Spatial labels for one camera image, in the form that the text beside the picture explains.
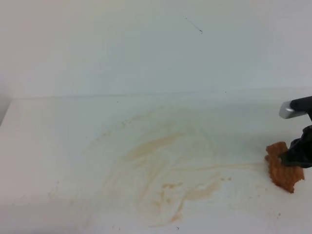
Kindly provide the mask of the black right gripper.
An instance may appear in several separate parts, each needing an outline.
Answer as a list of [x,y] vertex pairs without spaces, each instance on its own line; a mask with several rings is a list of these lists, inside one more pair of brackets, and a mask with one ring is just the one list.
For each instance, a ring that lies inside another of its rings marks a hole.
[[284,166],[310,168],[312,166],[312,126],[302,130],[302,135],[291,142],[289,150],[280,154]]

